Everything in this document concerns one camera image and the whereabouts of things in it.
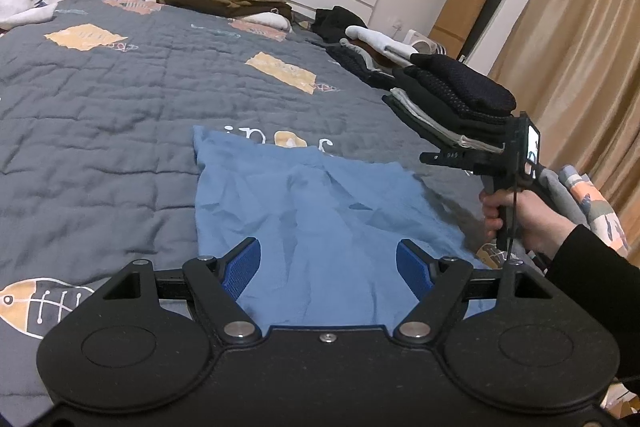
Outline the person right forearm black sleeve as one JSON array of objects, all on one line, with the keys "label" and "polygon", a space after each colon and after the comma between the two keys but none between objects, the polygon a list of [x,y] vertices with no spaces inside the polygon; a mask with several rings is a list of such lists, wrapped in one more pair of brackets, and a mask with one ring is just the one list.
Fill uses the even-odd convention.
[{"label": "person right forearm black sleeve", "polygon": [[616,377],[639,392],[639,269],[582,225],[555,254],[547,279],[599,322],[620,349]]}]

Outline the person right hand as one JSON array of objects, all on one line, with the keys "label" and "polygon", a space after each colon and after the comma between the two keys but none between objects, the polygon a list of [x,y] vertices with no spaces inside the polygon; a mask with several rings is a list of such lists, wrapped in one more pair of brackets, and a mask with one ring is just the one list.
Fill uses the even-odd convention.
[{"label": "person right hand", "polygon": [[548,207],[534,192],[498,190],[480,193],[486,239],[494,239],[503,228],[501,207],[511,208],[522,231],[523,245],[553,259],[576,225]]}]

